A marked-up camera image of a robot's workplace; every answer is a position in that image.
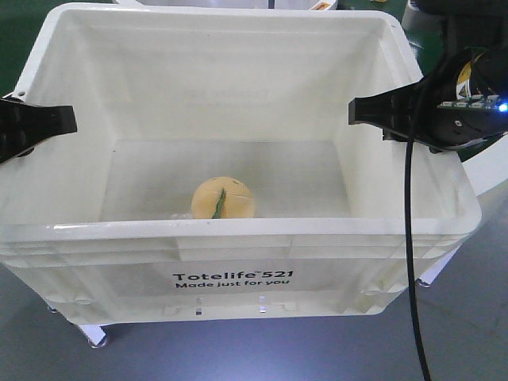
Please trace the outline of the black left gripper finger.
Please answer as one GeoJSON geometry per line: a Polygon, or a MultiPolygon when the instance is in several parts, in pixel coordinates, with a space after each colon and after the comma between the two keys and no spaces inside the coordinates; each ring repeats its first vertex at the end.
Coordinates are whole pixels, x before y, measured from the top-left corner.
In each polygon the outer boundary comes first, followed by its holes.
{"type": "Polygon", "coordinates": [[[72,106],[35,106],[1,99],[1,162],[28,155],[52,137],[76,133],[72,106]]]}

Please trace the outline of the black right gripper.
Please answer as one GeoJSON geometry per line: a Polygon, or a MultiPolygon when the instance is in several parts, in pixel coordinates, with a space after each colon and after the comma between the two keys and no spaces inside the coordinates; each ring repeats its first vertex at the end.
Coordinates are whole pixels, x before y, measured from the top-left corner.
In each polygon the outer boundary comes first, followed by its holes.
{"type": "Polygon", "coordinates": [[[373,125],[384,140],[413,138],[430,149],[458,151],[507,132],[507,48],[466,48],[416,85],[348,104],[350,125],[373,125]]]}

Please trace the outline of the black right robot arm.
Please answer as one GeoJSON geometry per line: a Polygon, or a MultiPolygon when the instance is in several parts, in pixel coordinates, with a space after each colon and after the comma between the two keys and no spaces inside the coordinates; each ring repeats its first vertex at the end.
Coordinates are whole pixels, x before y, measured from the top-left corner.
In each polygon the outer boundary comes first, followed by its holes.
{"type": "Polygon", "coordinates": [[[348,104],[351,125],[384,138],[413,138],[434,152],[459,151],[507,132],[507,3],[418,1],[441,19],[443,53],[416,83],[348,104]]]}

